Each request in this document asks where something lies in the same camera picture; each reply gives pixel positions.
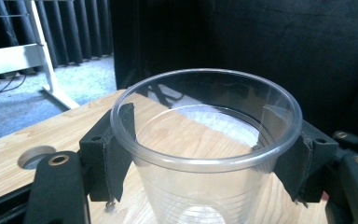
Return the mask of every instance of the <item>black curtain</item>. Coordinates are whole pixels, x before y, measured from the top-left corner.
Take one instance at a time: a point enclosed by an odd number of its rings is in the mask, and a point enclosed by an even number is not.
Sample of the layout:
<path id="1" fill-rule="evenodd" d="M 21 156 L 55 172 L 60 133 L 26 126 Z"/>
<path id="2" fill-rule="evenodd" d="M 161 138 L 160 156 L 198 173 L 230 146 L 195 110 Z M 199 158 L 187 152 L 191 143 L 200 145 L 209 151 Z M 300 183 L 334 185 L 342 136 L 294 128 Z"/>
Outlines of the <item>black curtain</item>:
<path id="1" fill-rule="evenodd" d="M 35 1 L 53 66 L 111 55 L 108 0 Z M 0 48 L 34 43 L 24 1 L 0 0 Z"/>

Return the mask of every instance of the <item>round table hole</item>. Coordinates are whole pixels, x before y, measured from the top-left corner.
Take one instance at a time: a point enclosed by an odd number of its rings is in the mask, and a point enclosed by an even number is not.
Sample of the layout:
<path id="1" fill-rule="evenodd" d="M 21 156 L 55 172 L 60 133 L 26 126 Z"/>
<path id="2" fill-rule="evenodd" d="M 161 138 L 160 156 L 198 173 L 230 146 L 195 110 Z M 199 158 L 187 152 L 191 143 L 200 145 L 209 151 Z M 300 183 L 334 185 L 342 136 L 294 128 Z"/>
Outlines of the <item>round table hole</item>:
<path id="1" fill-rule="evenodd" d="M 33 170 L 43 158 L 54 152 L 56 149 L 51 146 L 32 147 L 20 155 L 17 164 L 22 169 Z"/>

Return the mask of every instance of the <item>wooden tabletop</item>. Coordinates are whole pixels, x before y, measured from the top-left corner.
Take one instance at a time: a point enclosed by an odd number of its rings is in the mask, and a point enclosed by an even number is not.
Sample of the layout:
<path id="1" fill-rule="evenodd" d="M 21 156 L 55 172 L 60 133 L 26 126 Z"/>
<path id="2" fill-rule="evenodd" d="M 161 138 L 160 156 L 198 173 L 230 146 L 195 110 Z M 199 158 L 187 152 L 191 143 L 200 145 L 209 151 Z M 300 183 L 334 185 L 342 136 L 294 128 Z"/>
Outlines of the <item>wooden tabletop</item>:
<path id="1" fill-rule="evenodd" d="M 0 138 L 0 196 L 33 181 L 34 170 L 24 170 L 18 165 L 22 153 L 38 146 L 52 146 L 57 151 L 78 151 L 79 140 L 112 107 L 121 93 L 114 92 Z M 282 183 L 272 174 L 253 222 L 327 223 L 325 205 L 325 200 L 311 203 L 308 208 L 292 203 Z M 106 213 L 104 206 L 105 203 L 89 204 L 92 223 L 156 223 L 134 165 L 127 174 L 121 203 L 117 203 L 111 213 Z"/>

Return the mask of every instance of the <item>clear plastic cup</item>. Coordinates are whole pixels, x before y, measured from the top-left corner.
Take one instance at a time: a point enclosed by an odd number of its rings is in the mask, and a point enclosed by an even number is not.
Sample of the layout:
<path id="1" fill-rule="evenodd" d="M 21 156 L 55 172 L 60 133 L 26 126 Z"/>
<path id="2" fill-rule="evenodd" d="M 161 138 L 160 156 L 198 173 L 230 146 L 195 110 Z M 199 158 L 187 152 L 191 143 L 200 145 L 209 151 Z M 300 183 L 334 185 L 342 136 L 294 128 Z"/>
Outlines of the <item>clear plastic cup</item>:
<path id="1" fill-rule="evenodd" d="M 134 127 L 123 113 L 128 104 Z M 164 224 L 251 221 L 268 174 L 301 123 L 298 103 L 282 87 L 220 69 L 148 78 L 128 88 L 111 114 L 114 135 Z"/>

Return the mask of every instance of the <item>carpeted floor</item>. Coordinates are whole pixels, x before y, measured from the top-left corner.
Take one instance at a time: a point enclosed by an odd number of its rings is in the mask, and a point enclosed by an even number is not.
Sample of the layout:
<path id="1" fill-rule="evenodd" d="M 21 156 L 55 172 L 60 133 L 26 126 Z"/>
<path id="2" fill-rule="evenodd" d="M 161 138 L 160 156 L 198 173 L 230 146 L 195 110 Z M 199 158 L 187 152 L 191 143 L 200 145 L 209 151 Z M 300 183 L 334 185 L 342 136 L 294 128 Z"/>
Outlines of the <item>carpeted floor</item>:
<path id="1" fill-rule="evenodd" d="M 55 69 L 57 81 L 78 104 L 83 105 L 117 89 L 112 56 Z M 24 75 L 17 74 L 8 89 L 19 85 Z M 11 78 L 0 79 L 0 90 Z M 47 93 L 44 73 L 27 75 L 24 83 L 17 89 L 0 93 L 0 137 L 14 133 L 44 119 L 65 111 Z"/>

